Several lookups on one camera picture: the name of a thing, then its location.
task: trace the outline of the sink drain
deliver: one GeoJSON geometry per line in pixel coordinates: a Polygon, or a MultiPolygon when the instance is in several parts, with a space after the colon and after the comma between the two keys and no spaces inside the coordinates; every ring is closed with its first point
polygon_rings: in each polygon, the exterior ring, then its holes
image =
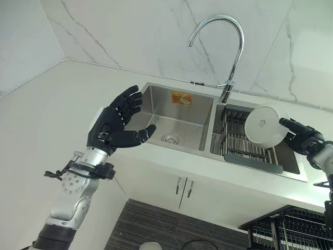
{"type": "Polygon", "coordinates": [[[178,145],[179,142],[181,141],[181,139],[178,135],[169,133],[169,134],[165,134],[164,136],[162,136],[161,141],[178,145]]]}

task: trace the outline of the stainless steel sink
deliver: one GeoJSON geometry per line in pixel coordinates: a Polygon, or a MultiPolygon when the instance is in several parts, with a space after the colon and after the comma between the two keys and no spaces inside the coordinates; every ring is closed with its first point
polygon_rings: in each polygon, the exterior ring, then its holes
{"type": "Polygon", "coordinates": [[[244,121],[256,104],[147,83],[142,89],[142,111],[128,128],[140,130],[150,124],[157,129],[148,143],[206,158],[230,162],[280,176],[308,181],[300,155],[284,143],[274,148],[252,147],[244,134],[244,121]],[[234,117],[230,108],[238,110],[234,117]],[[234,118],[243,119],[236,122],[234,118]]]}
{"type": "Polygon", "coordinates": [[[203,151],[212,104],[211,97],[148,85],[143,90],[142,111],[133,116],[129,126],[137,130],[155,124],[150,143],[203,151]]]}

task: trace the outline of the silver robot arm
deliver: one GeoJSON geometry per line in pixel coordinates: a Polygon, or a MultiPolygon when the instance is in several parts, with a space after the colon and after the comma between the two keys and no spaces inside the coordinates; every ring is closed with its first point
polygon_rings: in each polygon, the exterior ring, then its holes
{"type": "Polygon", "coordinates": [[[293,119],[281,118],[279,123],[290,131],[284,138],[288,146],[296,153],[306,155],[312,167],[326,174],[327,181],[314,185],[330,189],[330,200],[325,202],[325,221],[333,236],[333,142],[325,141],[320,132],[293,119]]]}
{"type": "Polygon", "coordinates": [[[146,142],[155,125],[140,131],[125,131],[132,115],[140,112],[142,93],[132,86],[104,108],[88,134],[85,153],[75,152],[62,171],[46,171],[44,176],[61,181],[57,198],[43,229],[33,245],[24,249],[67,250],[82,224],[99,179],[113,179],[113,165],[106,162],[118,147],[134,147],[146,142]]]}

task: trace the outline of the chrome faucet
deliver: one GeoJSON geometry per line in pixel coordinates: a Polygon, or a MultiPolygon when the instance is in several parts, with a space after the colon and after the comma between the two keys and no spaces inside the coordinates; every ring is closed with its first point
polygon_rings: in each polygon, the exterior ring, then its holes
{"type": "Polygon", "coordinates": [[[227,21],[227,22],[231,23],[235,27],[235,29],[237,30],[238,37],[239,37],[239,48],[238,48],[238,52],[237,52],[237,55],[236,55],[233,67],[231,68],[231,72],[230,72],[229,78],[228,78],[228,80],[225,81],[225,84],[216,85],[217,88],[224,86],[224,89],[223,89],[223,92],[221,94],[220,100],[221,100],[222,103],[227,103],[227,101],[228,101],[228,99],[230,97],[231,91],[233,90],[234,83],[235,83],[233,81],[233,76],[234,76],[235,70],[237,68],[237,65],[239,63],[241,53],[243,52],[243,49],[244,49],[244,33],[243,33],[243,29],[240,26],[239,22],[235,18],[233,18],[231,16],[224,15],[224,14],[215,14],[215,15],[212,15],[212,16],[210,16],[210,17],[202,20],[195,27],[195,29],[193,30],[193,32],[192,32],[192,34],[191,34],[191,36],[190,36],[190,38],[188,40],[188,46],[192,47],[194,38],[196,37],[196,35],[198,34],[198,32],[205,25],[209,24],[210,22],[219,21],[219,20],[220,21],[227,21]]]}

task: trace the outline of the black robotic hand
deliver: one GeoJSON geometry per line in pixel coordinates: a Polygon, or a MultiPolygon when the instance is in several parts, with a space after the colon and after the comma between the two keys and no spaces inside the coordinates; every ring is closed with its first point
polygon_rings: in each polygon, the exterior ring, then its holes
{"type": "Polygon", "coordinates": [[[95,147],[111,154],[117,147],[134,147],[146,142],[156,126],[149,125],[140,131],[125,131],[131,117],[140,112],[142,93],[137,85],[117,96],[110,106],[103,109],[88,134],[87,147],[95,147]]]}

